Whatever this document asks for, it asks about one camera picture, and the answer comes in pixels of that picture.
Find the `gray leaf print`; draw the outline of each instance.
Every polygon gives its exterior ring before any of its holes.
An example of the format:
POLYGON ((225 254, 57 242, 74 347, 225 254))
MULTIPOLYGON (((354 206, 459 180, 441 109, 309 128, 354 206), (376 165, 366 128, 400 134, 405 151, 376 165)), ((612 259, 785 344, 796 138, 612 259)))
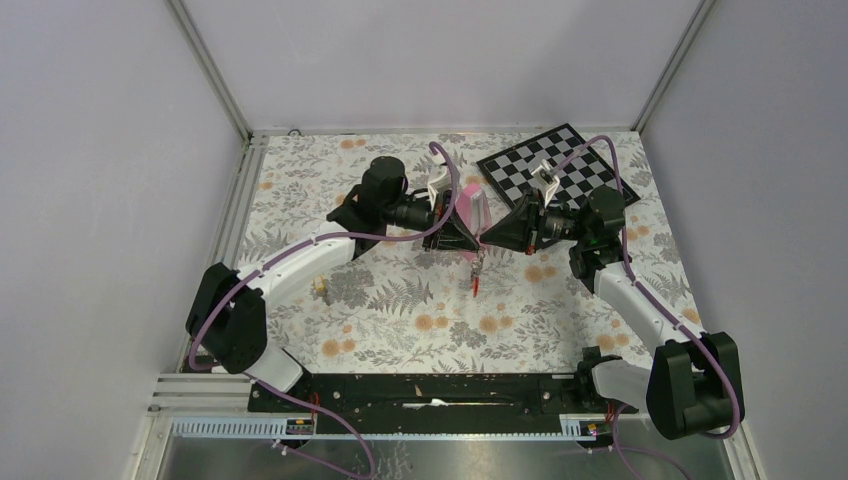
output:
POLYGON ((630 181, 640 187, 647 187, 654 181, 654 176, 651 175, 651 172, 641 170, 636 172, 636 174, 631 177, 630 181))
POLYGON ((462 143, 465 141, 465 135, 459 135, 456 133, 447 133, 439 135, 440 143, 462 143))
POLYGON ((663 247, 660 258, 666 262, 680 263, 680 254, 677 253, 677 245, 674 243, 670 233, 658 233, 654 235, 654 246, 663 247))
POLYGON ((469 328, 468 322, 454 322, 451 325, 450 333, 451 341, 457 347, 462 346, 464 343, 470 348, 477 348, 480 345, 485 345, 488 341, 485 335, 469 328))
POLYGON ((252 231, 244 237, 242 243, 241 261, 255 262, 261 260, 268 255, 281 250, 288 245, 288 234, 283 235, 283 232, 277 230, 262 230, 261 232, 252 231))
POLYGON ((365 305, 368 294, 364 289, 373 286, 374 276, 369 270, 350 268, 330 275, 327 295, 332 302, 340 301, 348 308, 356 308, 365 305))
POLYGON ((683 281, 683 277, 678 278, 674 274, 666 277, 660 273, 655 273, 653 277, 646 278, 645 280, 654 287, 654 290, 671 303, 675 303, 680 297, 686 297, 692 293, 689 285, 683 281))
POLYGON ((417 283, 408 278, 404 278, 403 283, 400 285, 389 280, 377 292, 377 296, 368 302, 368 308, 386 313, 395 313, 400 309, 400 315, 403 315, 404 310, 412 310, 421 302, 427 303, 428 299, 433 298, 430 283, 423 283, 420 277, 417 283))

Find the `gray wall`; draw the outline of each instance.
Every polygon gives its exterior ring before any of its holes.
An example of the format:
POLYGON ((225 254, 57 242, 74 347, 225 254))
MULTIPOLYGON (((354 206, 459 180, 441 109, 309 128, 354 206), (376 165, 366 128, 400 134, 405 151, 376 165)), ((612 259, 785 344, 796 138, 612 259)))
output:
POLYGON ((630 125, 698 0, 187 0, 254 128, 630 125))
POLYGON ((720 2, 644 136, 769 478, 843 478, 848 2, 720 2))
POLYGON ((0 478, 114 480, 239 140, 163 1, 4 1, 0 71, 0 478))

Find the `floral tablecloth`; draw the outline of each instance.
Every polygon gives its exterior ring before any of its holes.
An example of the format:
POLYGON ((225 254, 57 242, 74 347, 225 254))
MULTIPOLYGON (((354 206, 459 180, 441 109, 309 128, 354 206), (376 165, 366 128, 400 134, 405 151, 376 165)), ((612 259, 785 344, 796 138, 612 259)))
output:
MULTIPOLYGON (((683 266, 639 136, 609 133, 623 178, 642 199, 627 208, 636 267, 693 321, 683 266)), ((379 155, 400 158, 413 188, 425 186, 427 144, 441 142, 463 186, 481 184, 493 221, 508 212, 475 165, 530 133, 279 136, 270 139, 240 263, 258 260, 320 224, 379 155)), ((597 151, 609 162, 606 145, 597 151)), ((404 233, 390 228, 390 234, 404 233)), ((269 312, 269 338, 313 372, 570 372, 583 347, 650 366, 639 338, 605 302, 570 275, 560 242, 534 256, 496 249, 473 298, 470 264, 420 242, 383 242, 326 272, 328 300, 312 285, 269 312)))

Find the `metal frame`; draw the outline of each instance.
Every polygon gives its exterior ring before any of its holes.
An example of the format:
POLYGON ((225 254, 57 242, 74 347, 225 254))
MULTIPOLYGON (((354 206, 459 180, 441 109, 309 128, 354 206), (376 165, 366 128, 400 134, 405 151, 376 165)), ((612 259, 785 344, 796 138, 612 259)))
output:
POLYGON ((185 35, 186 41, 188 41, 189 47, 191 47, 192 53, 194 53, 197 63, 200 65, 200 69, 203 70, 203 74, 209 80, 209 85, 215 92, 215 96, 218 97, 218 101, 221 102, 221 106, 224 107, 224 112, 226 112, 227 117, 233 124, 233 128, 236 129, 241 139, 247 142, 250 139, 250 125, 244 119, 244 115, 242 115, 241 110, 238 108, 238 103, 233 98, 232 92, 227 88, 224 77, 212 59, 209 49, 206 48, 206 44, 203 42, 203 38, 200 36, 197 27, 194 25, 194 21, 191 19, 185 3, 183 3, 183 0, 166 0, 165 3, 174 15, 174 19, 177 21, 177 25, 183 32, 183 35, 185 35))
POLYGON ((639 116, 636 117, 636 121, 633 122, 633 126, 630 128, 631 130, 640 134, 645 130, 645 126, 651 119, 651 115, 653 115, 654 110, 656 110, 657 105, 659 105, 660 100, 662 100, 666 90, 668 90, 668 86, 671 84, 674 75, 680 68, 680 64, 683 63, 683 59, 686 57, 686 54, 689 53, 689 49, 695 42, 695 37, 698 36, 698 32, 701 31, 701 27, 704 25, 704 22, 706 22, 707 17, 710 15, 710 12, 712 12, 716 3, 718 3, 718 0, 701 0, 698 4, 698 8, 695 9, 695 13, 689 20, 689 24, 686 25, 686 30, 683 31, 683 36, 680 37, 680 40, 677 42, 677 46, 674 48, 671 58, 668 59, 668 63, 663 69, 659 80, 657 80, 657 84, 651 91, 651 95, 648 96, 648 101, 645 103, 645 106, 642 107, 642 111, 639 112, 639 116))
MULTIPOLYGON (((688 53, 695 37, 712 11, 717 0, 701 0, 692 19, 675 47, 668 63, 663 69, 656 86, 652 90, 645 106, 631 127, 589 127, 582 131, 628 131, 641 133, 650 120, 657 104, 665 94, 674 78, 683 58, 688 53)), ((457 133, 457 129, 433 128, 397 128, 397 129, 323 129, 301 132, 297 129, 252 131, 238 104, 224 81, 220 70, 212 59, 203 39, 197 30, 183 0, 166 0, 174 18, 186 37, 200 68, 209 80, 218 100, 233 127, 245 141, 245 151, 234 169, 227 191, 226 207, 222 213, 215 235, 214 246, 209 263, 221 261, 234 266, 238 261, 242 236, 247 227, 250 206, 256 191, 256 184, 262 167, 262 161, 268 146, 269 137, 275 135, 310 134, 385 134, 385 133, 457 133)), ((543 131, 545 127, 502 127, 502 128, 465 128, 460 133, 504 133, 543 131)), ((189 347, 189 338, 183 342, 177 369, 182 364, 189 347)), ((247 411, 250 395, 250 382, 241 375, 225 374, 163 374, 160 376, 153 393, 149 413, 142 423, 139 440, 133 449, 133 456, 127 466, 127 478, 136 480, 156 480, 165 463, 168 445, 174 435, 174 421, 189 417, 206 419, 243 419, 245 423, 256 423, 257 418, 280 419, 286 415, 254 414, 247 411)), ((599 415, 563 416, 563 425, 579 420, 601 420, 599 415)), ((404 439, 414 440, 409 435, 404 439)), ((545 437, 514 436, 503 439, 538 441, 545 437)), ((747 422, 743 422, 739 433, 725 440, 725 448, 732 465, 734 476, 744 480, 765 480, 765 474, 753 445, 747 422)))
MULTIPOLYGON (((257 433, 251 426, 279 423, 286 418, 300 418, 301 414, 267 414, 247 412, 250 381, 242 375, 227 374, 163 374, 159 377, 151 401, 151 412, 143 425, 144 441, 134 454, 135 463, 129 466, 128 478, 157 480, 167 463, 168 446, 176 436, 202 438, 269 438, 257 433), (200 428, 186 428, 186 424, 200 428)), ((645 413, 626 415, 649 421, 645 413)), ((563 431, 573 430, 580 421, 602 421, 600 414, 561 415, 563 431)), ((352 441, 350 435, 322 435, 322 439, 352 441)), ((457 441, 576 441, 573 435, 366 435, 368 440, 457 440, 457 441)), ((750 427, 742 422, 737 434, 724 440, 725 451, 737 480, 766 480, 762 464, 752 442, 750 427)))

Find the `chessboard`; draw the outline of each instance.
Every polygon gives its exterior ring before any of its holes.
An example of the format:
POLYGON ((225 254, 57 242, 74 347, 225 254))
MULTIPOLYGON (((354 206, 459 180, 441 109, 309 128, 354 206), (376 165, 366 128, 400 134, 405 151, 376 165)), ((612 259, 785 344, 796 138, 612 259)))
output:
MULTIPOLYGON (((530 174, 540 162, 547 161, 551 165, 557 165, 571 155, 575 147, 583 143, 583 137, 566 123, 486 157, 478 161, 477 166, 501 199, 512 208, 525 189, 540 187, 530 174)), ((586 149, 583 155, 575 158, 556 175, 559 177, 560 186, 551 206, 566 205, 577 209, 596 187, 609 185, 616 188, 612 167, 592 147, 586 149)), ((630 185, 623 183, 623 187, 626 205, 639 200, 630 185)))

